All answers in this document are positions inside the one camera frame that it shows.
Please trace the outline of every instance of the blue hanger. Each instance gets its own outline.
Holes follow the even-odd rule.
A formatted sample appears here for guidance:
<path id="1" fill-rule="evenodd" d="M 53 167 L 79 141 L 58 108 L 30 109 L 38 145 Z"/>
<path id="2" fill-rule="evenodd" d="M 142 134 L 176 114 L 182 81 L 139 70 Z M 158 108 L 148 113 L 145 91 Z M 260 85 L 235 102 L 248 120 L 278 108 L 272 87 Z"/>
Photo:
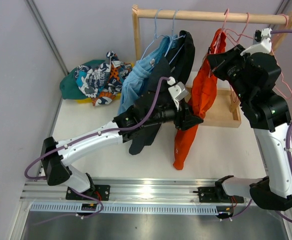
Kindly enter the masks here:
<path id="1" fill-rule="evenodd" d="M 175 11 L 174 17 L 172 18 L 171 41 L 170 41 L 170 43 L 169 43 L 168 49 L 167 49 L 167 51 L 166 51 L 166 53 L 165 53 L 165 56 L 167 56 L 168 51 L 169 51 L 170 48 L 171 48 L 171 44 L 172 44 L 172 42 L 173 42 L 174 40 L 177 40 L 177 39 L 180 39 L 180 38 L 184 38 L 184 37 L 186 36 L 186 35 L 183 35 L 183 36 L 179 36 L 179 37 L 177 37 L 177 38 L 173 38 L 173 36 L 174 36 L 174 28 L 175 28 L 175 17 L 176 17 L 176 14 L 177 14 L 178 11 L 179 11 L 179 9 Z"/>
<path id="2" fill-rule="evenodd" d="M 181 47 L 179 48 L 179 50 L 177 51 L 176 55 L 174 55 L 174 57 L 171 59 L 171 61 L 169 62 L 169 65 L 172 63 L 172 61 L 175 59 L 175 57 L 177 56 L 177 54 L 180 52 L 180 50 L 182 49 L 182 47 L 184 46 L 185 44 L 182 44 Z"/>
<path id="3" fill-rule="evenodd" d="M 157 16 L 158 16 L 158 13 L 159 13 L 161 10 L 162 10 L 162 8 L 161 8 L 161 9 L 158 9 L 158 11 L 157 11 L 157 13 L 156 13 L 156 15 L 155 15 L 155 34 L 154 34 L 154 39 L 153 39 L 152 42 L 146 47 L 146 50 L 145 50 L 145 52 L 143 53 L 143 55 L 141 56 L 141 59 L 140 59 L 140 60 L 142 60 L 142 59 L 144 58 L 146 51 L 147 51 L 148 48 L 154 43 L 154 41 L 155 41 L 157 38 L 159 38 L 159 37 L 169 37 L 169 36 L 167 36 L 167 35 L 159 35 L 159 36 L 157 36 Z"/>

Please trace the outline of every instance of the black jacket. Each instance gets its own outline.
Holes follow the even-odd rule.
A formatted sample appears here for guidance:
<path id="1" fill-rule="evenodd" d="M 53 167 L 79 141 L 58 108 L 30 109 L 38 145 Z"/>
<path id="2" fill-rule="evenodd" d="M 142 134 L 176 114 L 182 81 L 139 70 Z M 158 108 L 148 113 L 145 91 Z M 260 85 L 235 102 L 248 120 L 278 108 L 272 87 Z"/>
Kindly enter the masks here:
<path id="1" fill-rule="evenodd" d="M 166 57 L 164 57 L 163 54 L 160 61 L 155 65 L 149 76 L 147 85 L 145 86 L 145 92 L 155 92 L 159 78 L 161 77 L 173 77 L 176 81 L 186 84 L 195 59 L 195 46 L 189 32 L 183 30 L 179 32 L 179 36 L 184 35 L 184 38 L 182 37 L 178 39 L 177 47 L 169 50 Z M 170 86 L 166 82 L 162 83 L 157 105 L 162 105 L 167 101 L 172 101 L 168 92 L 168 87 Z M 154 141 L 160 126 L 161 124 L 147 127 L 146 134 L 141 135 L 132 141 L 129 153 L 136 155 L 142 151 L 144 146 L 150 146 Z"/>

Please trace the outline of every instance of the white table surface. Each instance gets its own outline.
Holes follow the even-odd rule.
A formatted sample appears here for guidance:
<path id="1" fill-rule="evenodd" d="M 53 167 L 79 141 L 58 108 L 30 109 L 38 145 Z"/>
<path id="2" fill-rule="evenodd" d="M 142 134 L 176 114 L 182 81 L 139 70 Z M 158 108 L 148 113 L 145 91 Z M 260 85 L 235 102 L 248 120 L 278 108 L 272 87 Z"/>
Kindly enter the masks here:
<path id="1" fill-rule="evenodd" d="M 118 106 L 118 100 L 97 107 L 90 103 L 78 104 L 73 100 L 63 100 L 53 137 L 58 141 L 92 131 L 113 120 Z M 199 126 L 183 170 L 176 170 L 172 165 L 176 134 L 173 123 L 163 124 L 153 144 L 146 146 L 138 155 L 129 154 L 131 142 L 127 142 L 99 149 L 73 165 L 92 177 L 104 178 L 265 177 L 255 135 L 241 114 L 242 124 L 239 128 Z"/>

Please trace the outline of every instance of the pile of clothes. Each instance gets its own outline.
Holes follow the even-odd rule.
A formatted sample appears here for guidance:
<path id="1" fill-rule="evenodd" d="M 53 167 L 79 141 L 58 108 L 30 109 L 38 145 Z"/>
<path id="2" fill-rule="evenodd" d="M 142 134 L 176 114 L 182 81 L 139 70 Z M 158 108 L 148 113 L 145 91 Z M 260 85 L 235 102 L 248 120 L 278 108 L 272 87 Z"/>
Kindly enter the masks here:
<path id="1" fill-rule="evenodd" d="M 110 104 L 133 66 L 120 61 L 113 51 L 106 57 L 107 61 L 92 60 L 73 69 L 59 85 L 63 99 L 90 98 L 94 106 Z"/>

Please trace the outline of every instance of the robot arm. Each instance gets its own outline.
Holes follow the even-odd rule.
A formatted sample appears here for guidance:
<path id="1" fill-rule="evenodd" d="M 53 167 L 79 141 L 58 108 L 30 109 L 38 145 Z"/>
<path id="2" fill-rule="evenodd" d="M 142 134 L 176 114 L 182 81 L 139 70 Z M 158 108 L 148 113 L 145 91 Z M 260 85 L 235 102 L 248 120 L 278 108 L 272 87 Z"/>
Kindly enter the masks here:
<path id="1" fill-rule="evenodd" d="M 82 173 L 71 165 L 76 160 L 100 148 L 122 144 L 140 135 L 146 135 L 147 127 L 152 125 L 174 122 L 176 128 L 187 130 L 203 122 L 201 118 L 193 115 L 185 102 L 184 97 L 188 95 L 185 86 L 182 82 L 176 83 L 173 77 L 168 79 L 167 85 L 158 94 L 160 104 L 156 104 L 149 118 L 145 119 L 156 94 L 146 92 L 126 112 L 92 132 L 59 142 L 55 142 L 53 137 L 45 139 L 42 155 L 58 149 L 42 159 L 48 185 L 64 184 L 90 196 L 95 191 L 95 186 L 89 174 Z"/>
<path id="2" fill-rule="evenodd" d="M 256 31 L 255 44 L 247 49 L 237 45 L 207 57 L 214 75 L 227 80 L 241 101 L 269 171 L 263 179 L 227 176 L 217 181 L 216 187 L 228 196 L 252 198 L 263 209 L 285 211 L 292 207 L 292 172 L 289 149 L 285 149 L 291 117 L 287 102 L 272 90 L 281 69 L 269 54 L 270 32 L 270 28 Z"/>

